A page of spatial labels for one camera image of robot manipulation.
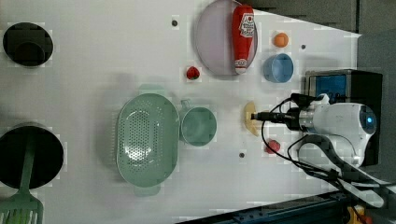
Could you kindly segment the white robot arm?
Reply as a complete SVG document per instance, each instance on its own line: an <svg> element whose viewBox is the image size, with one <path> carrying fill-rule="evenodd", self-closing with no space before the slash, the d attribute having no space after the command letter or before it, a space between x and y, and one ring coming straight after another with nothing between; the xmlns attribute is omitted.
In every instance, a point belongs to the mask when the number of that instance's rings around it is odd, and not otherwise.
<svg viewBox="0 0 396 224"><path fill-rule="evenodd" d="M287 99L294 107L283 112L277 105L270 111L258 112L252 102L244 108L246 128L256 136L264 136L259 121L284 124L303 136L295 142L297 157L283 158L307 175L328 182L373 208L388 204L386 197L395 192L395 185L363 172L369 141L377 132L374 111L362 104L332 104L325 94L318 97L293 94Z"/></svg>

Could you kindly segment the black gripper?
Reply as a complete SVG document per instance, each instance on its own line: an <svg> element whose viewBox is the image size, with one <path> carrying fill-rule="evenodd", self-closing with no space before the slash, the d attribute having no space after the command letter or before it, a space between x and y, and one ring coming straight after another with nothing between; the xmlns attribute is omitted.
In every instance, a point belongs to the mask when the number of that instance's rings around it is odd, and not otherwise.
<svg viewBox="0 0 396 224"><path fill-rule="evenodd" d="M299 131L300 123L299 123L299 115L300 109L298 107L290 108L286 113L271 113L271 121L273 123L282 123L285 124L289 130L291 131ZM250 115L251 120L258 121L269 121L270 113L269 112L260 112L260 113L252 113Z"/></svg>

